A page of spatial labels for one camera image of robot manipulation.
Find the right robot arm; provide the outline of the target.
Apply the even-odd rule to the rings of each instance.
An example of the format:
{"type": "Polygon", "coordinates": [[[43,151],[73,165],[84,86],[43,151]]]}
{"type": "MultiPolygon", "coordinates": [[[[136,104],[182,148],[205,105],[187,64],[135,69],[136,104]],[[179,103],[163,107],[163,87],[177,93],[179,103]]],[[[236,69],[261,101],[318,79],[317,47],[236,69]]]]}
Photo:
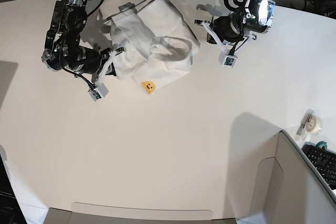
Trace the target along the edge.
{"type": "Polygon", "coordinates": [[[86,11],[88,1],[56,1],[41,59],[52,71],[63,70],[82,79],[93,90],[98,86],[99,77],[115,76],[116,71],[114,65],[108,63],[112,49],[80,45],[80,33],[91,16],[86,11]]]}

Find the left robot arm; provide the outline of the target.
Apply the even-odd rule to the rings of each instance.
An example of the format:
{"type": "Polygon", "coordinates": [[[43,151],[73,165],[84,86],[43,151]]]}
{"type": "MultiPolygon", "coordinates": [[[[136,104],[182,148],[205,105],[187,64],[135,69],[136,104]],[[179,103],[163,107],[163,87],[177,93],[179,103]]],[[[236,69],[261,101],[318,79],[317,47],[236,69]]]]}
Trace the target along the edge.
{"type": "Polygon", "coordinates": [[[228,61],[237,59],[237,49],[247,40],[255,40],[257,34],[264,34],[273,26],[276,0],[223,0],[223,2],[230,10],[228,15],[214,15],[210,21],[196,19],[194,24],[202,26],[207,31],[207,42],[220,48],[220,61],[223,65],[228,65],[228,61]]]}

